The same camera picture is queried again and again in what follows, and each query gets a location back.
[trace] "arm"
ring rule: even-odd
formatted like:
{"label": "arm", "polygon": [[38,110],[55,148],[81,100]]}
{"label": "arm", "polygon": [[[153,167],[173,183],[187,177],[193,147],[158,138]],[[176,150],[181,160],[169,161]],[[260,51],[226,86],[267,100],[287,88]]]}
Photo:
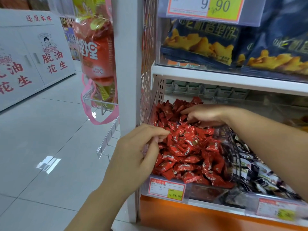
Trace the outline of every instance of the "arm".
{"label": "arm", "polygon": [[229,125],[277,175],[308,200],[308,133],[245,109],[196,105],[182,111],[188,120]]}
{"label": "arm", "polygon": [[167,130],[143,124],[120,138],[103,182],[88,196],[65,231],[110,231],[123,203],[151,174],[159,153],[158,142],[168,134]]}

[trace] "white cabinet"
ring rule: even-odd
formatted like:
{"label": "white cabinet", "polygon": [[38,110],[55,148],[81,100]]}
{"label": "white cabinet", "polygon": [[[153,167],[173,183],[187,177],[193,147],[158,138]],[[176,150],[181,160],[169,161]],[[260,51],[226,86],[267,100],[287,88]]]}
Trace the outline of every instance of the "white cabinet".
{"label": "white cabinet", "polygon": [[41,87],[44,83],[20,35],[13,29],[1,28],[0,110],[34,94]]}
{"label": "white cabinet", "polygon": [[75,72],[70,49],[64,32],[59,34],[56,25],[19,27],[37,70],[45,85]]}
{"label": "white cabinet", "polygon": [[0,9],[0,111],[75,73],[60,18]]}

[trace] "orange shelf base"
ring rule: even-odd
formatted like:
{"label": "orange shelf base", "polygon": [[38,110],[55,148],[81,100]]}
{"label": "orange shelf base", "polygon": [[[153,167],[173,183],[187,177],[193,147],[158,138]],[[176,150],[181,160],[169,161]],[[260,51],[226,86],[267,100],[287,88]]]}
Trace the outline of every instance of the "orange shelf base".
{"label": "orange shelf base", "polygon": [[141,196],[141,225],[164,231],[290,231],[306,230],[297,225],[241,216]]}

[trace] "hand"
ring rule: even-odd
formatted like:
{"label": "hand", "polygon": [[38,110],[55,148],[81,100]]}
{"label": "hand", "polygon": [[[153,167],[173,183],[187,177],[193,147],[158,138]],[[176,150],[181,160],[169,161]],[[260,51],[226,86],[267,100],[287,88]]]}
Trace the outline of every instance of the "hand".
{"label": "hand", "polygon": [[201,121],[200,127],[220,126],[225,124],[228,112],[233,108],[231,106],[217,104],[198,104],[184,109],[181,114],[188,115],[188,123]]}
{"label": "hand", "polygon": [[[133,129],[118,140],[105,173],[102,186],[119,192],[118,196],[127,199],[151,174],[159,147],[170,132],[147,124]],[[146,155],[144,146],[149,144]]]}

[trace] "blue snack bag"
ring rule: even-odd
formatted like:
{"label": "blue snack bag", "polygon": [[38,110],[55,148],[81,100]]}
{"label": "blue snack bag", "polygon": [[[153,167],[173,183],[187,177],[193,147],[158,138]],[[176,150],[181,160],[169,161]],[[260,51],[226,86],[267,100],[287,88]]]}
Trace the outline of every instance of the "blue snack bag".
{"label": "blue snack bag", "polygon": [[207,21],[177,19],[161,52],[183,60],[228,68],[241,27]]}
{"label": "blue snack bag", "polygon": [[307,0],[285,0],[277,17],[261,33],[245,64],[251,67],[247,69],[250,72],[265,69],[308,74]]}
{"label": "blue snack bag", "polygon": [[242,30],[239,39],[239,46],[235,56],[236,66],[242,66],[249,54],[253,50],[256,40],[259,38],[272,19],[279,13],[282,8],[283,0],[266,0],[260,27],[246,27]]}

